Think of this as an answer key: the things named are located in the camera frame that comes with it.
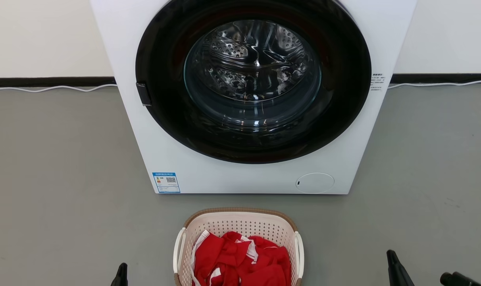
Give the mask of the white front-load washing machine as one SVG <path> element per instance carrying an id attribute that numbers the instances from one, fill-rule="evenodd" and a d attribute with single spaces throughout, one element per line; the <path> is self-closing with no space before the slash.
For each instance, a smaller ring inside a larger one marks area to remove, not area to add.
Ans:
<path id="1" fill-rule="evenodd" d="M 319 172 L 335 180 L 333 188 L 322 194 L 347 194 L 379 115 L 417 0 L 335 0 L 347 9 L 366 36 L 371 76 L 383 73 L 385 86 L 380 92 L 369 91 L 360 114 L 331 143 L 311 154 L 269 164 L 233 163 L 191 150 L 165 132 L 142 105 L 136 87 L 138 46 L 152 17 L 169 1 L 90 0 L 154 190 L 152 172 L 172 172 L 185 194 L 303 194 L 295 186 L 297 179 Z"/>

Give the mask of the beige plastic laundry basket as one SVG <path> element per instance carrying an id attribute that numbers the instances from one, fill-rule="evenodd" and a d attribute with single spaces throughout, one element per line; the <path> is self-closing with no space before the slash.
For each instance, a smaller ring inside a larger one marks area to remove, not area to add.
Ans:
<path id="1" fill-rule="evenodd" d="M 252 208 L 204 209 L 186 220 L 173 249 L 176 286 L 192 286 L 192 248 L 204 230 L 217 236 L 229 231 L 243 236 L 260 236 L 285 247 L 291 262 L 291 286 L 302 286 L 304 243 L 296 224 L 284 213 Z"/>

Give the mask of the small printed text sticker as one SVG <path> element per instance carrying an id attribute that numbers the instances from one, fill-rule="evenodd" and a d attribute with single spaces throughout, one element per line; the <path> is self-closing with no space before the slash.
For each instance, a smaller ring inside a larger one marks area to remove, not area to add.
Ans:
<path id="1" fill-rule="evenodd" d="M 373 73 L 371 76 L 370 92 L 380 92 L 385 86 L 387 77 L 383 73 Z"/>

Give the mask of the red and white garment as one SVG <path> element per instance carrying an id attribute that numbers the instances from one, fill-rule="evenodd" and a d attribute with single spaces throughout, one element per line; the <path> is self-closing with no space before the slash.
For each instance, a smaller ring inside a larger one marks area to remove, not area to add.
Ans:
<path id="1" fill-rule="evenodd" d="M 204 230 L 191 258 L 192 286 L 291 286 L 288 250 L 259 236 Z"/>

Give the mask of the round white filter cover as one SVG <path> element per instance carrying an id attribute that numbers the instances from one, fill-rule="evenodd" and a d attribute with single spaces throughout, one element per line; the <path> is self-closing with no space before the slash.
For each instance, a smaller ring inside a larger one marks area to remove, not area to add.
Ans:
<path id="1" fill-rule="evenodd" d="M 296 188 L 305 194 L 322 194 L 333 188 L 335 180 L 332 176 L 325 173 L 309 173 L 298 178 Z"/>

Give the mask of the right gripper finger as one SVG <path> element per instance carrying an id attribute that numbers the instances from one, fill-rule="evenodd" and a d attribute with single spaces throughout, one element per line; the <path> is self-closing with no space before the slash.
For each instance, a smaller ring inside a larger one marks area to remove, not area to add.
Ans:
<path id="1" fill-rule="evenodd" d="M 395 251 L 391 249 L 388 250 L 386 252 L 386 257 L 390 286 L 415 286 Z"/>

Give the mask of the steel washer drum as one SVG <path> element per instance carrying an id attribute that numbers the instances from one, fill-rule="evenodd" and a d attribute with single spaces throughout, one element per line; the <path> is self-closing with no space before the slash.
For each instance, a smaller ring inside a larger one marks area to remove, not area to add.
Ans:
<path id="1" fill-rule="evenodd" d="M 233 128 L 279 126 L 315 100 L 321 67 L 295 31 L 264 20 L 222 24 L 195 42 L 183 80 L 195 105 Z"/>

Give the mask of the blue energy label sticker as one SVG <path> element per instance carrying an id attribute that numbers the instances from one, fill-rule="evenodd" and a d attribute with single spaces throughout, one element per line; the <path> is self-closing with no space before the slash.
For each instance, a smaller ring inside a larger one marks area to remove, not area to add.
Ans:
<path id="1" fill-rule="evenodd" d="M 157 193 L 181 193 L 176 173 L 152 172 Z"/>

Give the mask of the black round washer door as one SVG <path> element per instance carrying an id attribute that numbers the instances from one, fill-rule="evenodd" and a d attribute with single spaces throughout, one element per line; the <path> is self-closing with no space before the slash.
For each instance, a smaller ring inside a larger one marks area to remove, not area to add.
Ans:
<path id="1" fill-rule="evenodd" d="M 295 31 L 318 56 L 315 100 L 283 125 L 249 129 L 212 121 L 185 87 L 184 64 L 195 42 L 222 24 L 248 19 Z M 152 100 L 148 112 L 176 141 L 222 161 L 269 164 L 311 154 L 347 130 L 369 93 L 371 54 L 354 18 L 335 0 L 170 0 L 141 37 L 135 71 Z"/>

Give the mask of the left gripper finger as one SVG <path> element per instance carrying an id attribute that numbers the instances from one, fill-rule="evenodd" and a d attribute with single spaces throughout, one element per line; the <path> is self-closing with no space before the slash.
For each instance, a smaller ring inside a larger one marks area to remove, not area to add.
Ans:
<path id="1" fill-rule="evenodd" d="M 126 263 L 121 263 L 115 275 L 115 278 L 112 280 L 110 286 L 128 286 L 128 278 L 127 278 L 128 266 Z"/>

